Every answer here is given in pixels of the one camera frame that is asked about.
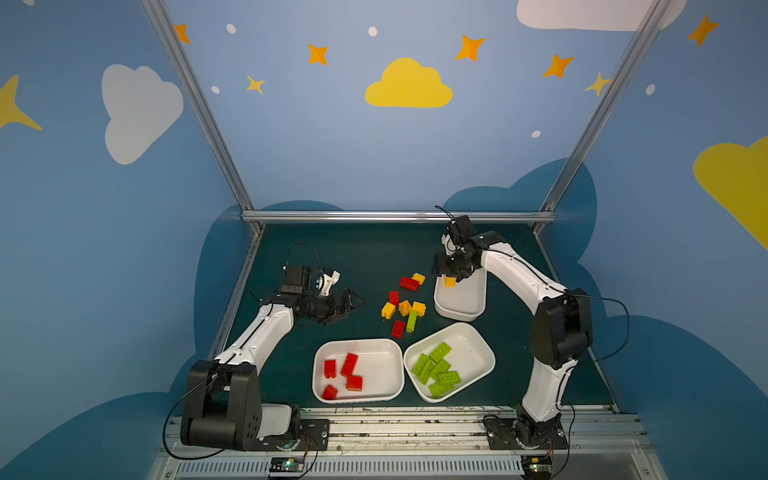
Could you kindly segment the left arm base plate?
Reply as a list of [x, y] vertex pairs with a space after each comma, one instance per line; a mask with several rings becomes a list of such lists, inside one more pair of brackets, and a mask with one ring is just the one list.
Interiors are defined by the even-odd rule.
[[289, 433], [282, 436], [267, 436], [257, 439], [251, 451], [326, 451], [330, 438], [329, 419], [302, 419], [300, 426], [292, 426]]

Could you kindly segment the green lego large brick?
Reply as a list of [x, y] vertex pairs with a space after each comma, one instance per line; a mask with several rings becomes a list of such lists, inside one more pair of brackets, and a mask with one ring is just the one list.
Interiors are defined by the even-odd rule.
[[433, 362], [438, 363], [450, 352], [451, 347], [446, 342], [441, 342], [430, 352], [429, 357]]

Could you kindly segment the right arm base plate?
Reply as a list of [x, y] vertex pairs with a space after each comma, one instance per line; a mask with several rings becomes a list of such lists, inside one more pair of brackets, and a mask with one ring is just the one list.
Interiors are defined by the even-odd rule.
[[518, 437], [517, 419], [485, 415], [481, 419], [488, 446], [491, 450], [563, 450], [569, 447], [567, 432], [560, 423], [543, 437], [534, 440], [532, 445], [525, 444]]

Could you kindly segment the yellow lego hollow brick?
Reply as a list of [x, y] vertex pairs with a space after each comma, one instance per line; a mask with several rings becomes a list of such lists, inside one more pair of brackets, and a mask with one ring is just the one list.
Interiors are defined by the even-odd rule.
[[412, 306], [408, 300], [405, 300], [398, 305], [398, 311], [400, 315], [403, 317], [408, 317], [410, 315], [411, 310], [412, 310]]

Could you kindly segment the green lego brick long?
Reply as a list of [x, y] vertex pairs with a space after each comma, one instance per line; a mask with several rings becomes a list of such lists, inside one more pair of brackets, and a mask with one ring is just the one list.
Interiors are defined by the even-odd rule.
[[424, 369], [424, 367], [425, 367], [425, 366], [426, 366], [426, 365], [427, 365], [427, 364], [428, 364], [430, 361], [431, 361], [431, 358], [430, 358], [429, 356], [427, 356], [427, 355], [425, 355], [425, 354], [421, 354], [421, 355], [419, 356], [419, 358], [418, 358], [418, 360], [417, 360], [416, 364], [415, 364], [415, 365], [414, 365], [414, 367], [412, 368], [412, 373], [413, 373], [415, 376], [420, 376], [420, 375], [421, 375], [421, 372], [422, 372], [422, 370]]

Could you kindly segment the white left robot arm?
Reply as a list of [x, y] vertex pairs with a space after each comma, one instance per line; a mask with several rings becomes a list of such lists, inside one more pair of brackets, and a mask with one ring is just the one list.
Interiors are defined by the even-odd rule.
[[289, 449], [306, 440], [300, 413], [289, 404], [262, 401], [260, 374], [298, 319], [336, 323], [366, 305], [349, 288], [336, 292], [340, 273], [331, 268], [286, 265], [282, 284], [259, 307], [251, 324], [212, 360], [189, 370], [180, 440], [217, 451]]

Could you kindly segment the red lego brick small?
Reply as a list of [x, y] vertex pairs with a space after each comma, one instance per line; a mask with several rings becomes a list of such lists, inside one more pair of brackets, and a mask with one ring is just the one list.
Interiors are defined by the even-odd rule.
[[334, 379], [337, 376], [337, 364], [335, 359], [324, 361], [324, 376], [326, 379]]

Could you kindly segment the red lego brick long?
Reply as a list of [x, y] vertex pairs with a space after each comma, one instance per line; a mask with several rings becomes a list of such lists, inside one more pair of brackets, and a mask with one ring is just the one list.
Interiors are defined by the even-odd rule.
[[353, 376], [358, 359], [359, 359], [359, 356], [357, 354], [348, 353], [342, 364], [340, 375], [343, 377]]

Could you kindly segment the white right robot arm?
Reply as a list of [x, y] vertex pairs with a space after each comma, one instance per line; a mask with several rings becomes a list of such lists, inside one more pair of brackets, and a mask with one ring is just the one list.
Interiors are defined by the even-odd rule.
[[495, 231], [479, 233], [466, 215], [451, 215], [433, 273], [458, 283], [483, 269], [501, 280], [533, 314], [534, 356], [527, 391], [517, 407], [515, 437], [537, 448], [561, 427], [562, 398], [579, 359], [593, 343], [589, 297], [545, 276]]

